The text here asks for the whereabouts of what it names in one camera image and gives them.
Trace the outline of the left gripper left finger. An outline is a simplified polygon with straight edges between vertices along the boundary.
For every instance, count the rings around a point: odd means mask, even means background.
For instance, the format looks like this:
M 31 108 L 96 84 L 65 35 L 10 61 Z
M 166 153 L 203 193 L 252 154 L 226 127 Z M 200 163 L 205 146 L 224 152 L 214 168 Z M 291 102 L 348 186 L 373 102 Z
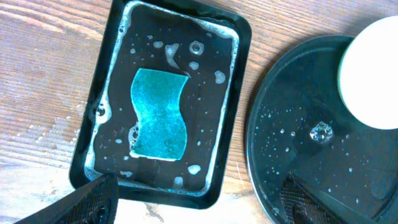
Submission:
M 103 174 L 50 206 L 22 219 L 28 223 L 113 224 L 119 200 L 114 173 Z

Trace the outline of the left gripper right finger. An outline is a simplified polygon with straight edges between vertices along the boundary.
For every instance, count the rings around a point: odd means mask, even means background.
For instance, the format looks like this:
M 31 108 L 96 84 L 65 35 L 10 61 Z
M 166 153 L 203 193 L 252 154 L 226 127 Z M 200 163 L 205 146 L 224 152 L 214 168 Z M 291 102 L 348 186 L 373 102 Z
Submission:
M 370 222 L 370 219 L 291 172 L 282 184 L 280 200 L 289 223 Z

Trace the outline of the green yellow sponge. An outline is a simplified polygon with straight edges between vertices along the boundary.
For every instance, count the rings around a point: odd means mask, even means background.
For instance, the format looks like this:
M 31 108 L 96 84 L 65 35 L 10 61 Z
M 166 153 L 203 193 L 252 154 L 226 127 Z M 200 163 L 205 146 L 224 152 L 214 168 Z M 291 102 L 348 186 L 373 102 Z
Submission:
M 187 128 L 180 112 L 185 75 L 140 68 L 131 85 L 137 136 L 131 157 L 180 160 L 187 146 Z

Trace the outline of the light blue plate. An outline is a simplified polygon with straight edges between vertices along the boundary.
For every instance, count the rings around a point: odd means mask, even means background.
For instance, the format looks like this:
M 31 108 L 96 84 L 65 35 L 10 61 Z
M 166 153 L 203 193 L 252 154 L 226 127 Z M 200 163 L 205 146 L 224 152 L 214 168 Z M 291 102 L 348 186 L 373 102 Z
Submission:
M 337 80 L 343 104 L 358 121 L 397 129 L 397 16 L 373 22 L 354 38 Z

